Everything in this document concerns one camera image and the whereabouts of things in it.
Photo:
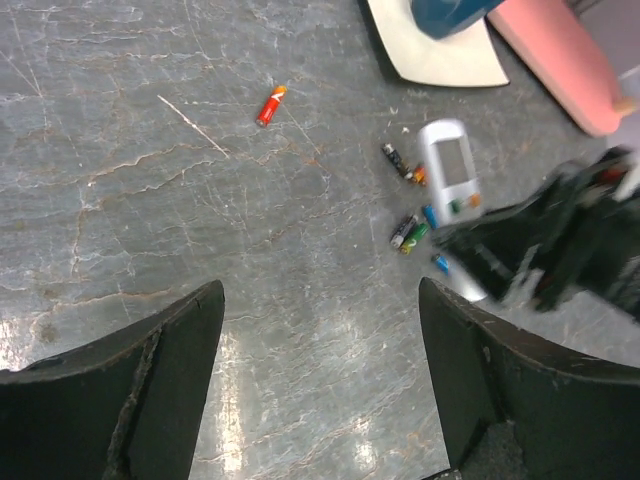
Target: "device screen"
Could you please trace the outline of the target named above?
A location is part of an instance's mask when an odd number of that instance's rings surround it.
[[[438,156],[444,172],[444,180],[448,186],[465,183],[471,180],[462,156],[460,140],[443,140],[437,142]]]

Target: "blue battery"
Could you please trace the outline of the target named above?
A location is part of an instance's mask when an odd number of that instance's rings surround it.
[[[434,255],[431,257],[431,261],[436,264],[436,267],[445,275],[449,275],[449,262],[442,255]]]
[[[422,213],[424,217],[427,219],[429,226],[435,230],[438,228],[438,219],[436,218],[436,211],[433,209],[431,205],[425,205],[422,207]]]

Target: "green battery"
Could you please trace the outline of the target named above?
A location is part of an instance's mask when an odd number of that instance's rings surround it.
[[[451,203],[449,203],[449,207],[451,207],[453,213],[460,213],[460,210],[462,210],[462,202],[458,199],[452,200]]]
[[[413,250],[413,247],[415,247],[418,242],[422,240],[422,237],[425,236],[427,231],[429,231],[429,227],[426,223],[421,223],[420,225],[418,225],[406,238],[406,240],[400,247],[400,251],[405,255],[409,255],[411,253],[411,250]]]

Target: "blue object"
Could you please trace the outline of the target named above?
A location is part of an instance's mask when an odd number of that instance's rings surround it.
[[[433,230],[438,228],[438,219],[436,218],[436,211],[433,209],[431,205],[425,205],[424,207],[422,207],[422,213],[424,215],[424,218],[427,219],[427,223]]]
[[[503,0],[412,0],[418,28],[436,40],[470,27]]]
[[[442,255],[434,255],[431,260],[445,275],[449,275],[449,262]]]

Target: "battery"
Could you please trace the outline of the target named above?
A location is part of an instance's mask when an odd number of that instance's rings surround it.
[[[434,230],[438,228],[438,219],[436,218],[436,211],[433,209],[431,205],[425,205],[422,207],[422,213],[424,217],[427,219],[429,226]]]
[[[416,167],[416,169],[413,171],[412,180],[418,185],[421,185],[423,187],[427,186],[427,173],[424,171],[424,167],[422,165]]]
[[[440,254],[436,254],[431,257],[431,261],[436,264],[436,267],[438,267],[442,273],[449,275],[449,262],[446,258]]]
[[[407,217],[400,225],[398,225],[398,228],[393,231],[393,235],[391,236],[391,246],[393,248],[400,248],[404,239],[409,235],[409,233],[411,233],[411,230],[413,230],[413,227],[417,224],[417,215]]]
[[[398,153],[398,151],[393,148],[393,145],[390,143],[385,143],[382,145],[382,151],[387,156],[391,164],[396,167],[396,170],[400,174],[402,178],[405,180],[411,180],[413,178],[413,172],[409,168],[409,166],[402,160],[402,157]]]
[[[269,125],[269,123],[271,123],[273,114],[276,113],[276,110],[280,106],[280,103],[282,102],[282,99],[284,98],[284,95],[286,93],[287,87],[285,87],[284,85],[278,85],[273,89],[273,92],[271,92],[271,96],[264,104],[260,115],[258,115],[258,118],[256,118],[256,123],[258,125],[260,125],[261,127],[266,127],[267,125]]]
[[[428,230],[429,227],[426,223],[421,223],[420,225],[418,225],[405,239],[404,243],[400,247],[400,251],[405,255],[409,255],[411,253],[411,250],[413,250],[413,247],[415,247],[418,242],[422,240],[422,237],[425,236]]]

